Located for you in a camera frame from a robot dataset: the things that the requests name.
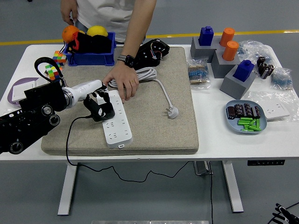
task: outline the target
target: white table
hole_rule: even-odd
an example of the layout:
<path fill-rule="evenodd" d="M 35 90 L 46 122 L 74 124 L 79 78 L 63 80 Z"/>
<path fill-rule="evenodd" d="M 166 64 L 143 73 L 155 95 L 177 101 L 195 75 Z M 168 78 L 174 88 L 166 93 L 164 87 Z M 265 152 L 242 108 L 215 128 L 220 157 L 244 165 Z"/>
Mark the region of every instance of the white table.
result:
<path fill-rule="evenodd" d="M 190 59 L 190 45 L 179 45 L 185 48 L 186 58 Z M 26 48 L 14 75 L 0 101 L 0 116 L 19 109 L 7 101 L 7 95 L 12 85 L 24 77 L 39 77 L 34 69 L 36 59 L 53 57 L 55 50 L 62 45 L 31 45 Z M 267 128 L 257 135 L 241 135 L 229 129 L 226 122 L 225 105 L 233 100 L 229 95 L 219 90 L 223 79 L 214 79 L 212 88 L 207 91 L 192 90 L 192 99 L 199 133 L 199 150 L 188 155 L 125 155 L 125 156 L 70 156 L 73 163 L 78 162 L 112 162 L 112 161 L 222 161 L 233 212 L 242 212 L 242 202 L 238 191 L 232 160 L 262 160 L 262 159 L 298 159 L 297 133 L 299 123 L 269 122 Z M 255 80 L 249 91 L 268 91 L 265 82 Z M 52 161 L 66 162 L 65 156 L 53 156 L 41 150 L 41 139 L 19 155 L 2 153 L 1 162 L 18 161 Z M 59 215 L 68 215 L 72 188 L 75 180 L 76 167 L 68 165 L 60 206 Z"/>

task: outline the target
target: orange cylinder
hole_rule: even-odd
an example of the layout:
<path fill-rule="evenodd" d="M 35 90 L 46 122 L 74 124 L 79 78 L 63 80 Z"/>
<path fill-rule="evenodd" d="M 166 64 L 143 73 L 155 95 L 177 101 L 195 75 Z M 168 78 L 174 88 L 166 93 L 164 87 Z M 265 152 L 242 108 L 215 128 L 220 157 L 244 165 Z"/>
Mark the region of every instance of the orange cylinder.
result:
<path fill-rule="evenodd" d="M 227 42 L 232 41 L 235 35 L 235 30 L 233 28 L 225 28 L 223 33 L 222 33 L 222 37 L 221 40 L 219 42 L 219 44 L 223 47 L 226 47 Z"/>
<path fill-rule="evenodd" d="M 233 61 L 235 58 L 235 55 L 237 53 L 237 50 L 239 48 L 239 43 L 236 41 L 229 41 L 227 43 L 227 46 L 224 50 L 224 53 L 222 55 L 222 58 L 226 61 Z"/>

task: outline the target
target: gray block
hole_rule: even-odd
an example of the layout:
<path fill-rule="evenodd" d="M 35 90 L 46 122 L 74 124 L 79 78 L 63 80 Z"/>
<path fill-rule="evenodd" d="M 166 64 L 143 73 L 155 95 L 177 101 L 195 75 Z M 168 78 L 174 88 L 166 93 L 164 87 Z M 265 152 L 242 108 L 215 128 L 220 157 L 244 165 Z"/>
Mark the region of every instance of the gray block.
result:
<path fill-rule="evenodd" d="M 220 90 L 232 98 L 241 99 L 242 96 L 247 92 L 253 83 L 256 75 L 254 72 L 251 72 L 249 77 L 245 82 L 240 81 L 239 79 L 233 77 L 238 66 L 235 65 L 234 68 L 224 77 Z"/>
<path fill-rule="evenodd" d="M 199 36 L 194 36 L 192 38 L 190 54 L 192 58 L 208 58 L 208 63 L 212 62 L 214 53 L 217 49 L 225 49 L 219 44 L 221 36 L 214 36 L 211 46 L 200 46 L 199 45 Z"/>
<path fill-rule="evenodd" d="M 229 71 L 236 65 L 240 64 L 239 56 L 236 54 L 233 61 L 226 61 L 222 58 L 225 48 L 215 51 L 211 66 L 214 73 L 214 78 L 224 78 Z"/>

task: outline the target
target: yellow ball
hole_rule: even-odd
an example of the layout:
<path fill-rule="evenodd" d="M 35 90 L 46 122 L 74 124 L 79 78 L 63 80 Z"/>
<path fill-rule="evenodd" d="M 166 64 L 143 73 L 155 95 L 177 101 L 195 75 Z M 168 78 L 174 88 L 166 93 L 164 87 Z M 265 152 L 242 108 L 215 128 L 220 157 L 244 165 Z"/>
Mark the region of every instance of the yellow ball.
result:
<path fill-rule="evenodd" d="M 92 26 L 88 29 L 86 34 L 90 36 L 94 36 L 94 35 L 108 36 L 108 32 L 106 28 L 102 26 Z"/>

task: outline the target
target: purple plate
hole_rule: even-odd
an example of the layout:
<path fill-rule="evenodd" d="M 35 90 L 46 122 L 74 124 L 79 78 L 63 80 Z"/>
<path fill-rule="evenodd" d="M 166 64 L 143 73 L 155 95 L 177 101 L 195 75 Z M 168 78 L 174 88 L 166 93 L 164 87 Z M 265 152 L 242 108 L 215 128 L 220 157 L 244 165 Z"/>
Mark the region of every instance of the purple plate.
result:
<path fill-rule="evenodd" d="M 9 103 L 16 105 L 16 106 L 20 106 L 19 102 L 13 102 L 12 101 L 12 97 L 13 97 L 13 88 L 15 85 L 20 85 L 23 83 L 27 83 L 27 82 L 31 82 L 31 81 L 36 81 L 39 77 L 30 77 L 30 78 L 21 78 L 20 80 L 16 81 L 13 86 L 11 87 L 8 96 L 7 96 L 7 100 Z"/>

